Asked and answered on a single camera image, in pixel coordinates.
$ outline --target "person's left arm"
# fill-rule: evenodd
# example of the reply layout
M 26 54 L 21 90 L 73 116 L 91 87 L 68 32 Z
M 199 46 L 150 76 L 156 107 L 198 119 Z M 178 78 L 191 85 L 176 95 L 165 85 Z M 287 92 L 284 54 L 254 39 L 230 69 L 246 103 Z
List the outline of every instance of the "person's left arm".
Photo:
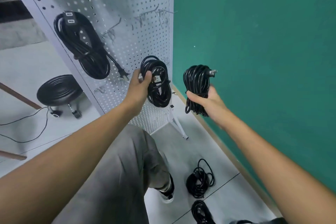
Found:
M 107 114 L 0 179 L 1 223 L 51 223 L 83 185 L 126 124 L 141 111 L 152 74 L 130 81 L 125 100 Z

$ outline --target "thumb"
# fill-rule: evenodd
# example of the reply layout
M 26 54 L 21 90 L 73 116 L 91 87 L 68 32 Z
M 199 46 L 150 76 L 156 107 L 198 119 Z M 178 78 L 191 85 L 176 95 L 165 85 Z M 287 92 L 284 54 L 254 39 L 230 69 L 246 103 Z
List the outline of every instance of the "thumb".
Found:
M 152 72 L 147 71 L 142 84 L 144 84 L 146 87 L 148 87 L 151 81 L 152 81 Z
M 187 96 L 188 96 L 188 99 L 190 99 L 192 102 L 195 102 L 197 104 L 200 104 L 202 106 L 204 106 L 203 104 L 205 103 L 205 98 L 202 98 L 194 93 L 192 93 L 191 91 L 187 91 Z

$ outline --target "black extension cord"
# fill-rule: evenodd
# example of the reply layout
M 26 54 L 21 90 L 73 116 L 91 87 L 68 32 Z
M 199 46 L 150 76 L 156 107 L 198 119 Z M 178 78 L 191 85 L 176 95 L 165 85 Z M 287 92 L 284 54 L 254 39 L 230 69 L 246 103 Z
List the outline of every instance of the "black extension cord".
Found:
M 199 95 L 202 98 L 208 98 L 208 91 L 210 86 L 210 77 L 215 77 L 215 70 L 211 70 L 208 66 L 198 65 L 191 66 L 183 74 L 183 82 L 187 91 Z M 196 114 L 201 114 L 208 117 L 204 107 L 187 98 L 185 106 L 185 113 L 194 111 Z
M 111 71 L 110 62 L 107 59 L 109 57 L 118 69 L 120 77 L 128 80 L 127 76 L 129 74 L 107 53 L 95 29 L 83 14 L 65 11 L 56 16 L 54 28 L 58 37 L 69 51 L 73 53 L 74 58 L 78 59 L 88 76 L 97 80 L 105 79 Z M 81 31 L 89 39 L 86 43 L 81 40 Z
M 192 204 L 191 213 L 197 224 L 216 224 L 207 205 L 202 200 L 196 200 Z
M 206 173 L 204 169 L 200 167 L 200 162 L 202 160 L 208 165 L 210 173 Z M 188 192 L 194 198 L 204 197 L 204 194 L 208 190 L 208 188 L 215 185 L 215 176 L 213 175 L 212 169 L 209 166 L 208 162 L 204 158 L 201 158 L 198 161 L 197 167 L 194 169 L 193 173 L 189 175 L 185 185 Z
M 151 71 L 153 77 L 160 77 L 160 82 L 155 82 L 155 78 L 153 78 L 148 86 L 147 98 L 149 102 L 156 107 L 168 106 L 171 99 L 171 89 L 166 64 L 155 56 L 147 56 L 142 60 L 140 66 L 143 78 L 145 78 L 147 71 Z
M 36 113 L 34 113 L 34 114 L 32 114 L 32 115 L 23 117 L 23 118 L 21 118 L 21 119 L 18 119 L 18 120 L 15 120 L 15 121 L 12 121 L 12 122 L 9 122 L 9 123 L 6 123 L 6 124 L 0 124 L 0 126 L 9 125 L 9 124 L 12 124 L 12 123 L 14 123 L 14 122 L 17 122 L 17 121 L 19 121 L 19 120 L 23 120 L 23 119 L 25 119 L 25 118 L 34 116 L 35 114 L 37 114 L 39 111 L 41 111 L 41 110 L 44 109 L 44 108 L 47 108 L 47 107 L 42 107 L 41 109 L 39 109 Z M 49 110 L 47 110 L 47 119 L 46 119 L 46 121 L 45 121 L 45 126 L 44 126 L 42 132 L 41 132 L 37 137 L 35 137 L 34 139 L 31 139 L 31 140 L 29 140 L 29 141 L 21 142 L 21 141 L 16 141 L 15 139 L 13 139 L 13 138 L 11 138 L 11 137 L 9 137 L 9 136 L 5 136 L 5 135 L 3 135 L 3 134 L 0 134 L 0 136 L 6 137 L 6 138 L 8 138 L 8 139 L 10 139 L 10 140 L 12 140 L 12 141 L 14 141 L 14 142 L 17 142 L 17 143 L 28 143 L 28 142 L 34 141 L 35 139 L 38 139 L 38 138 L 42 135 L 42 133 L 44 132 L 45 128 L 47 127 L 47 124 L 48 124 L 48 113 L 49 113 Z

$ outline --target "person's left hand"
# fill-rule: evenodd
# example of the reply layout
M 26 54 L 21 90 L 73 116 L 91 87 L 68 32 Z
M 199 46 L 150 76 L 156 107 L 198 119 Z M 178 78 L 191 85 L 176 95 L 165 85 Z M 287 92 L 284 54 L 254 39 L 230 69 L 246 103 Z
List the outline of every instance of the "person's left hand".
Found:
M 147 97 L 149 83 L 152 80 L 152 72 L 150 71 L 147 71 L 142 82 L 139 80 L 139 74 L 140 69 L 134 71 L 129 83 L 126 98 L 123 101 L 123 103 L 127 104 L 132 109 L 133 116 L 137 116 L 140 113 Z

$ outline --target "person's right arm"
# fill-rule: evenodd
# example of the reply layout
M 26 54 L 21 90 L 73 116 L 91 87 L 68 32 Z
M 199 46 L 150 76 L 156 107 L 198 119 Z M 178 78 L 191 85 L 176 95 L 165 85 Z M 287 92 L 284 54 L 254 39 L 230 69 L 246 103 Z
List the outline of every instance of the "person's right arm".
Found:
M 208 95 L 206 99 L 187 92 L 188 98 L 202 105 L 235 141 L 286 221 L 290 224 L 336 223 L 335 194 L 235 116 L 213 86 Z

